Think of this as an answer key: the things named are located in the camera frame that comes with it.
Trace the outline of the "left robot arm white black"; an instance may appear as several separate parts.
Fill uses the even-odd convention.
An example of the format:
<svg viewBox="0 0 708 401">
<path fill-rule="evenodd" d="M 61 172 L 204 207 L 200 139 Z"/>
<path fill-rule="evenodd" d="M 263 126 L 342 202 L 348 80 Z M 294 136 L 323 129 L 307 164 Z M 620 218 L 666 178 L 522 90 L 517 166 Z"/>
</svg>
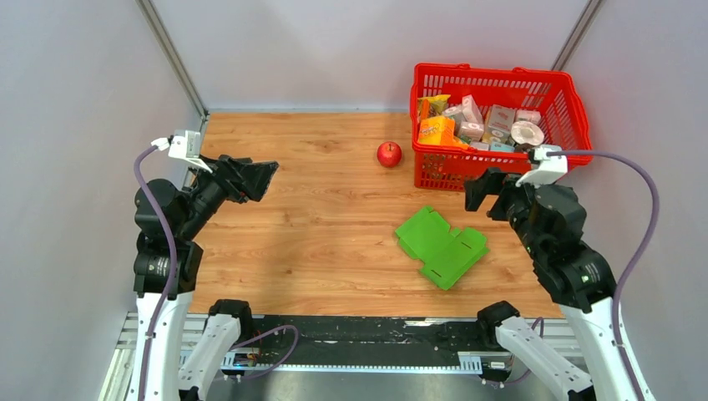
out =
<svg viewBox="0 0 708 401">
<path fill-rule="evenodd" d="M 225 202 L 261 201 L 279 164 L 228 155 L 204 158 L 205 169 L 179 189 L 166 179 L 144 179 L 141 164 L 147 156 L 144 152 L 134 162 L 139 183 L 134 197 L 134 221 L 140 229 L 134 260 L 139 334 L 127 398 L 204 400 L 220 360 L 231 346 L 252 341 L 255 324 L 248 302 L 217 301 L 195 350 L 180 362 L 184 324 L 204 254 L 195 238 Z"/>
</svg>

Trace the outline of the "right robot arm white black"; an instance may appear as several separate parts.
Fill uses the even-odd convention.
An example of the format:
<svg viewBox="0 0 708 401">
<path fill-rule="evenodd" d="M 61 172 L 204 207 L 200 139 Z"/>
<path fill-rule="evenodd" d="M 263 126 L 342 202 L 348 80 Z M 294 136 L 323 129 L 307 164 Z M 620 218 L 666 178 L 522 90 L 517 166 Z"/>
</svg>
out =
<svg viewBox="0 0 708 401">
<path fill-rule="evenodd" d="M 478 312 L 479 344 L 511 352 L 560 400 L 653 399 L 634 366 L 631 346 L 617 336 L 624 331 L 614 315 L 619 287 L 609 263 L 582 240 L 587 213 L 573 189 L 526 184 L 521 175 L 490 168 L 467 181 L 464 190 L 466 211 L 476 211 L 487 195 L 497 197 L 488 217 L 508 222 L 518 236 L 540 285 L 560 306 L 587 368 L 562 356 L 506 301 Z"/>
</svg>

